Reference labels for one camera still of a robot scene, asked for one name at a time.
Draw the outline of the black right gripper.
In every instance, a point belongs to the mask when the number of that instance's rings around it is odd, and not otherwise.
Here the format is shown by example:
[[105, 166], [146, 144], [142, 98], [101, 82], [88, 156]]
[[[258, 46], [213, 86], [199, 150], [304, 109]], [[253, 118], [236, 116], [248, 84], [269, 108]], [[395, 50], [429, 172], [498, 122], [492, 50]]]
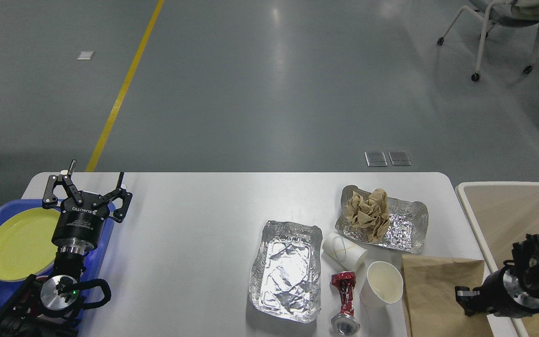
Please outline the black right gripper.
[[455, 286], [455, 299], [466, 316], [486, 312], [520, 319], [539, 314], [539, 298], [522, 288], [514, 267], [492, 273], [482, 286], [473, 290], [468, 286]]

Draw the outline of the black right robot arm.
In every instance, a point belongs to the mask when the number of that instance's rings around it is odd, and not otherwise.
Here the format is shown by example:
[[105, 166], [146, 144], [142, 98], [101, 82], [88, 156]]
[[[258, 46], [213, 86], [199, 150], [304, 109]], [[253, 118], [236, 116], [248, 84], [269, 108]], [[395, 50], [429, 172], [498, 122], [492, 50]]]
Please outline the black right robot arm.
[[520, 319], [539, 314], [539, 234], [527, 234], [511, 253], [512, 259], [481, 286], [455, 287], [456, 302], [467, 316], [485, 312]]

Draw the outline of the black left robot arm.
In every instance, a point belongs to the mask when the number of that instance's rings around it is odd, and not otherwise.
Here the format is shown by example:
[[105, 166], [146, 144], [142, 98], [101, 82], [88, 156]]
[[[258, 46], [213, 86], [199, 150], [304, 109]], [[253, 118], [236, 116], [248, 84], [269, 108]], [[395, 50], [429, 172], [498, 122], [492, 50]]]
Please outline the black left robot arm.
[[51, 242], [56, 247], [46, 277], [30, 274], [0, 308], [0, 337], [76, 337], [81, 313], [111, 301], [107, 281], [86, 277], [88, 254], [98, 249], [108, 220], [125, 219], [133, 194], [118, 174], [107, 194], [78, 190], [69, 168], [49, 176], [42, 208], [58, 216]]

